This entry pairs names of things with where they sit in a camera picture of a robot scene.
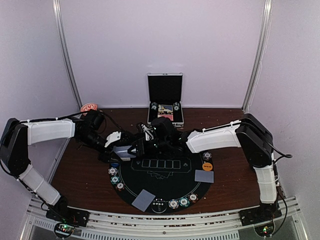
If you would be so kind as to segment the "orange chips seat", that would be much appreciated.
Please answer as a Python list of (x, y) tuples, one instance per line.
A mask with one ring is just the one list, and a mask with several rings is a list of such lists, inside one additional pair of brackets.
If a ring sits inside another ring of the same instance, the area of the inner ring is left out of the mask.
[(196, 203), (199, 200), (198, 195), (196, 193), (191, 193), (188, 196), (188, 199), (191, 203)]
[(125, 189), (125, 185), (122, 182), (117, 183), (115, 186), (117, 191), (123, 191)]

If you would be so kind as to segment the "blue white chips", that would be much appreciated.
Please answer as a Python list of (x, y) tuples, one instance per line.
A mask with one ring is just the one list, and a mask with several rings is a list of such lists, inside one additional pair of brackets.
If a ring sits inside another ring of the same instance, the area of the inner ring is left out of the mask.
[(208, 151), (204, 152), (202, 154), (202, 158), (204, 161), (211, 161), (212, 160), (212, 154)]
[(108, 174), (109, 174), (110, 176), (115, 176), (115, 175), (118, 174), (118, 169), (117, 169), (116, 167), (110, 167), (110, 168), (108, 169)]
[(171, 208), (171, 209), (177, 209), (179, 207), (179, 202), (176, 200), (176, 199), (171, 199), (169, 202), (168, 202), (168, 206)]

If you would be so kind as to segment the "clear round dealer button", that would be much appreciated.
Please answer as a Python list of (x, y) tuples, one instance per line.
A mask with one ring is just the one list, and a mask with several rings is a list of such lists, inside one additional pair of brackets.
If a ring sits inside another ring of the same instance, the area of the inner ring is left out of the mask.
[(156, 214), (162, 214), (167, 210), (167, 202), (162, 198), (155, 198), (151, 203), (151, 210)]

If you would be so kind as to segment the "orange big blind button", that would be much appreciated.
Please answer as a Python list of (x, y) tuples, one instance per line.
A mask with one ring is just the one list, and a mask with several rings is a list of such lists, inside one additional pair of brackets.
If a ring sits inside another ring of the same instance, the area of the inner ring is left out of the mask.
[(204, 162), (204, 163), (202, 164), (202, 169), (203, 169), (204, 171), (210, 172), (210, 171), (213, 170), (213, 164), (210, 163), (210, 162)]

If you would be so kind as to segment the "green chips front seat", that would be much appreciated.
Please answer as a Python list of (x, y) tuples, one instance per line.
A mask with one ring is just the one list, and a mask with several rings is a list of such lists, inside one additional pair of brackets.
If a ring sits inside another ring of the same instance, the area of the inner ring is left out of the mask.
[(178, 200), (178, 203), (181, 207), (188, 207), (190, 205), (190, 201), (187, 197), (182, 197)]

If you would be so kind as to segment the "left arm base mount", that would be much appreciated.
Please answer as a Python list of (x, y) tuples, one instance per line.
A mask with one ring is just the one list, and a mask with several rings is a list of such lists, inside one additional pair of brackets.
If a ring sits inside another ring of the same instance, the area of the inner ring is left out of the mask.
[(72, 208), (68, 206), (68, 200), (63, 195), (58, 195), (57, 202), (50, 204), (47, 200), (39, 196), (39, 199), (48, 207), (46, 218), (69, 224), (74, 227), (86, 227), (90, 213), (86, 210)]

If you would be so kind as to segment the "blue white chips front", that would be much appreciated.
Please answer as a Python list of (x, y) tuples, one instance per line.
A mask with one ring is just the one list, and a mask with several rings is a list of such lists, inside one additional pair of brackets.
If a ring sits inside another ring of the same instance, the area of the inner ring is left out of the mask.
[(171, 208), (171, 209), (177, 209), (179, 207), (179, 202), (176, 200), (176, 199), (171, 199), (169, 202), (168, 202), (168, 206)]

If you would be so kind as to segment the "blue small blind button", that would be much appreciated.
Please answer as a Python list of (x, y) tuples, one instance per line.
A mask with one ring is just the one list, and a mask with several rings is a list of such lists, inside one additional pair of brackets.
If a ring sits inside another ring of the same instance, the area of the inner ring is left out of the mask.
[(113, 162), (113, 163), (111, 163), (110, 165), (111, 165), (112, 167), (116, 168), (116, 167), (118, 167), (120, 164)]

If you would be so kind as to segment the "grey blue card deck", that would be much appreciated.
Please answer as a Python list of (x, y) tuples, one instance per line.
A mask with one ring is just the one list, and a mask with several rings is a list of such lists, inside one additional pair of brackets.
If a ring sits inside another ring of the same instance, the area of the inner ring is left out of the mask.
[(114, 146), (113, 151), (117, 154), (118, 157), (124, 162), (130, 161), (132, 158), (136, 158), (134, 154), (128, 153), (130, 145), (127, 146)]

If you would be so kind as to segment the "blue card front seat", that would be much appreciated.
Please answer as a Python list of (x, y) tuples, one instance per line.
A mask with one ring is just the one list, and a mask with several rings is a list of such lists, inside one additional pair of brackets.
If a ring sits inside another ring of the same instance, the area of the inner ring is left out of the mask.
[(132, 206), (137, 208), (138, 210), (145, 212), (149, 205), (153, 202), (156, 196), (147, 190), (143, 189), (134, 201), (131, 203)]

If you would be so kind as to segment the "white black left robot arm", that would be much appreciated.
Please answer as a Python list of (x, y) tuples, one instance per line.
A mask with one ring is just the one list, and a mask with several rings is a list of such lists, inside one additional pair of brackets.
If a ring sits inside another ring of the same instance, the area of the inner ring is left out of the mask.
[(44, 158), (46, 167), (53, 165), (53, 152), (58, 145), (70, 139), (97, 151), (101, 161), (121, 163), (136, 154), (132, 145), (120, 145), (126, 131), (118, 130), (103, 137), (98, 133), (107, 114), (99, 110), (88, 110), (56, 118), (7, 120), (0, 140), (0, 161), (5, 172), (19, 181), (38, 197), (61, 222), (72, 218), (72, 211), (66, 207), (65, 197), (43, 176), (43, 167), (37, 167)]

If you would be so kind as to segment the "orange chips front seat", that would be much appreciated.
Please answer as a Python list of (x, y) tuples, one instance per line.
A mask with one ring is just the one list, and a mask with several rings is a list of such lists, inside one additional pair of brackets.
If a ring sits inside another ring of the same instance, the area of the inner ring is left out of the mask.
[(199, 200), (198, 195), (196, 193), (191, 193), (188, 196), (188, 199), (191, 203), (196, 203)]

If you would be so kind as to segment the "green chips seat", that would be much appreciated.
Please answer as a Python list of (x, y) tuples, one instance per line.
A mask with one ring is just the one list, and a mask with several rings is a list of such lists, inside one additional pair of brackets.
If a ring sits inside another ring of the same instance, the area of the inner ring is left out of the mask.
[(113, 185), (117, 184), (119, 181), (120, 181), (120, 179), (119, 179), (119, 177), (116, 176), (116, 175), (112, 176), (111, 179), (110, 179), (110, 182), (111, 182)]
[(190, 205), (190, 201), (187, 197), (182, 197), (178, 200), (178, 203), (181, 207), (188, 207)]

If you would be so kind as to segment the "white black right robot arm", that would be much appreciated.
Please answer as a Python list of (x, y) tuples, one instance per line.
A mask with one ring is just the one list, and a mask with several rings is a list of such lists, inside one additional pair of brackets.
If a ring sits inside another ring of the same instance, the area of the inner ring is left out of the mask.
[(278, 198), (274, 152), (291, 158), (273, 145), (272, 133), (252, 114), (230, 123), (203, 129), (179, 131), (166, 117), (159, 117), (150, 126), (138, 125), (141, 133), (129, 144), (128, 154), (141, 157), (158, 153), (200, 153), (223, 148), (241, 148), (248, 164), (256, 173), (260, 206), (259, 220), (268, 220), (275, 212)]

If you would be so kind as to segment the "blue card seat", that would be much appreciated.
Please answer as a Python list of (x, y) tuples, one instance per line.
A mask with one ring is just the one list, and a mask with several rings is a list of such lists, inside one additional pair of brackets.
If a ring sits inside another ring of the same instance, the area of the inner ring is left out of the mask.
[(143, 189), (134, 201), (131, 203), (132, 206), (137, 208), (138, 210), (145, 212), (149, 205), (153, 202), (156, 196), (147, 190)]
[(214, 171), (195, 170), (194, 181), (200, 183), (214, 183)]

